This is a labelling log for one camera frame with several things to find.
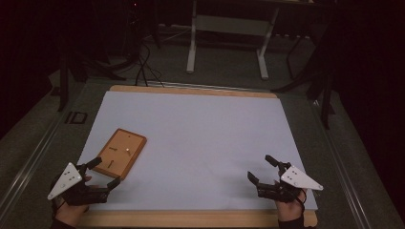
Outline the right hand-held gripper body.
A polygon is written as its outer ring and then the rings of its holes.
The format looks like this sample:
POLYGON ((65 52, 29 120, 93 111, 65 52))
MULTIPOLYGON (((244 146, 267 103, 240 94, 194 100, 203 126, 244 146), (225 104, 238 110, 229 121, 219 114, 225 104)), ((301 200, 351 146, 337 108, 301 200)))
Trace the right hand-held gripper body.
POLYGON ((277 168, 280 180, 275 184, 264 184, 259 181, 256 186, 259 198, 292 202, 298 197, 301 189, 317 191, 324 189, 321 184, 290 163, 279 162, 277 168))

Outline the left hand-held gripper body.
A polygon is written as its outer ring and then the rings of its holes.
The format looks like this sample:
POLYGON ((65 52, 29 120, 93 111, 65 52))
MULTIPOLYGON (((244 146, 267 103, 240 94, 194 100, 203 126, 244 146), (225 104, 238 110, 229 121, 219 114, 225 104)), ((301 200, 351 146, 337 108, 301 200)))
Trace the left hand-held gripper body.
POLYGON ((108 185, 86 184, 86 172, 94 167, 93 162, 81 165, 69 162, 63 172, 55 178, 47 199, 63 198, 70 206, 105 203, 111 188, 108 185))

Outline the wooden photo frame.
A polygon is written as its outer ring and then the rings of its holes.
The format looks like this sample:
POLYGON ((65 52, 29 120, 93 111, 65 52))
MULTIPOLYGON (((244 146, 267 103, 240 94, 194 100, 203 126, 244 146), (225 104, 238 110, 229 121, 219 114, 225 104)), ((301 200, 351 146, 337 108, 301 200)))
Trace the wooden photo frame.
POLYGON ((136 162, 147 138, 123 129, 117 129, 97 155, 101 162, 95 171, 124 180, 136 162))

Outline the person's left hand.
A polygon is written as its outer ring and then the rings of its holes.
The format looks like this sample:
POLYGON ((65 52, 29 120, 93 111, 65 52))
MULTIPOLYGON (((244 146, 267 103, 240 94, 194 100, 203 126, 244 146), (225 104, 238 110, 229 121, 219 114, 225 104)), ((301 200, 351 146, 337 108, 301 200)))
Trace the person's left hand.
POLYGON ((88 205, 70 206, 63 203, 56 211, 55 219, 76 228, 82 216, 89 210, 88 205))

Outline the person's right hand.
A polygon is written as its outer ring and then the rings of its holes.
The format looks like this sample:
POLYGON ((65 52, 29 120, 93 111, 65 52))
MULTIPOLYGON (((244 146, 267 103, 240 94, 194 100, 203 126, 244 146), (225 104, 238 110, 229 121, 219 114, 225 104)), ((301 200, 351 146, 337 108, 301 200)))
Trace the person's right hand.
POLYGON ((307 190, 301 189, 298 197, 292 202, 276 201, 277 216, 280 221, 288 221, 300 218, 305 211, 307 190))

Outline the black floor socket box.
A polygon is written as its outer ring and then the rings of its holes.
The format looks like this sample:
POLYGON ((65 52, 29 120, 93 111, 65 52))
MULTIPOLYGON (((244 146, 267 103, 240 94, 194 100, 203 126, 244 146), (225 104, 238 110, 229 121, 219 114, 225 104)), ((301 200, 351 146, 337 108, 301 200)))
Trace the black floor socket box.
POLYGON ((87 113, 69 112, 65 124, 84 124, 88 118, 87 113))

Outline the white paper sheet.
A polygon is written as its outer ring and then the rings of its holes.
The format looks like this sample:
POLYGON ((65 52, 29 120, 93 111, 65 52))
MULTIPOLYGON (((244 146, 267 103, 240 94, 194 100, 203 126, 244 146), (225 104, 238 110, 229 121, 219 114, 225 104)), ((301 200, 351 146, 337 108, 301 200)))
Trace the white paper sheet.
POLYGON ((147 142, 105 210, 271 209, 246 175, 276 180, 266 156, 303 166, 277 98, 108 92, 81 161, 118 128, 147 142))

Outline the black metal stand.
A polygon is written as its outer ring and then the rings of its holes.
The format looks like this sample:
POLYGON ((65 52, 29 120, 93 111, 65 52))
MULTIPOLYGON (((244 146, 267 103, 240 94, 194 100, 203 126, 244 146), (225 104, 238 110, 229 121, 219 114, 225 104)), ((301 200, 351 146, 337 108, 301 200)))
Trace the black metal stand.
POLYGON ((332 88, 333 72, 328 70, 325 63, 321 59, 319 47, 316 47, 309 58, 307 66, 298 73, 296 78, 286 86, 271 89, 273 93, 285 93, 300 85, 310 83, 306 91, 306 97, 310 100, 316 100, 320 94, 322 95, 322 105, 320 119, 323 126, 328 130, 329 113, 330 113, 330 97, 332 88))
POLYGON ((91 69, 96 70, 101 75, 113 79, 123 80, 120 77, 110 71, 107 67, 102 66, 95 60, 82 52, 76 51, 69 47, 59 47, 59 108, 58 111, 63 111, 69 101, 69 73, 72 74, 74 79, 78 82, 85 82, 88 78, 88 74, 85 67, 88 66, 91 69))

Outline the white metal table frame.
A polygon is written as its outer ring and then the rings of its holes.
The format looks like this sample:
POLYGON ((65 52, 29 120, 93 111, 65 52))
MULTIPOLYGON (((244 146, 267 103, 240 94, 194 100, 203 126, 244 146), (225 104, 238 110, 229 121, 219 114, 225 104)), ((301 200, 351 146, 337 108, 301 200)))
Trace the white metal table frame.
POLYGON ((262 46, 256 50, 256 56, 260 70, 260 75, 263 80, 268 80, 269 74, 267 71, 265 54, 280 9, 274 8, 270 12, 270 19, 268 21, 260 21, 252 19, 198 14, 197 6, 198 0, 193 0, 192 16, 191 16, 191 39, 186 64, 186 72, 193 73, 195 70, 197 31, 225 32, 243 35, 262 36, 264 38, 262 46))

